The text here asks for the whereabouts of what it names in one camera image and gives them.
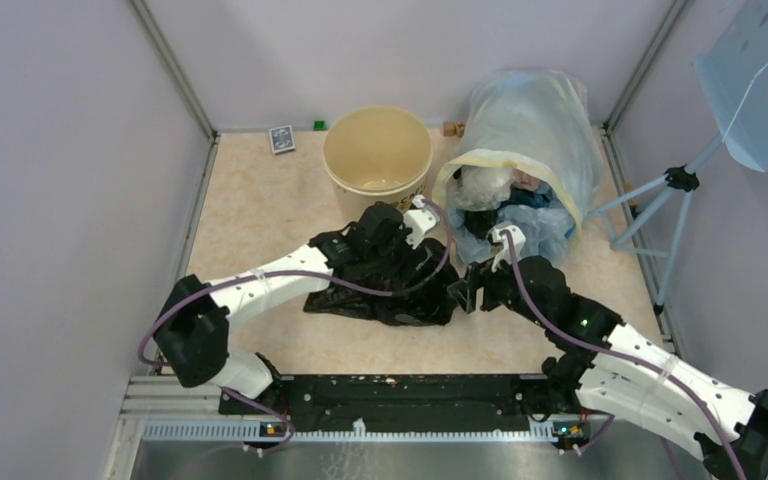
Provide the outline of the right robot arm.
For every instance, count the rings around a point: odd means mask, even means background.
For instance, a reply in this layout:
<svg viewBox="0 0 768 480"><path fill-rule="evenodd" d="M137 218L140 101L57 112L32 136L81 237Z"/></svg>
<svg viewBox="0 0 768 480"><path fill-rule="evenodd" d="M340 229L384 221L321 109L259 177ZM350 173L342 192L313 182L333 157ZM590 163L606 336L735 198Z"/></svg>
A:
<svg viewBox="0 0 768 480"><path fill-rule="evenodd" d="M447 292L466 312L505 307L544 329L563 353L543 365L554 409L632 423L684 449L717 479L768 476L768 389L750 393L684 362L573 292L548 260L474 263Z"/></svg>

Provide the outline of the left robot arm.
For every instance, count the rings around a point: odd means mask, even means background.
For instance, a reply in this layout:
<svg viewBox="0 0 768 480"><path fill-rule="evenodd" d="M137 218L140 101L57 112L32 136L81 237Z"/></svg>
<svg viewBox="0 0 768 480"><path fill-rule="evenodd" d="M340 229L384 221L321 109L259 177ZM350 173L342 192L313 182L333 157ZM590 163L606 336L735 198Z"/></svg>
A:
<svg viewBox="0 0 768 480"><path fill-rule="evenodd" d="M378 266L392 273L435 227L447 223L445 211L423 196L404 212L377 202L359 220L320 233L260 267L206 282L196 275L181 278L140 341L138 357L147 362L145 348L154 342L163 357L159 364L170 368L183 388L230 388L255 412L268 413L281 397L276 375L257 354L231 352L232 333L274 307L332 286L387 300L417 292L433 273L396 291L363 286L356 278Z"/></svg>

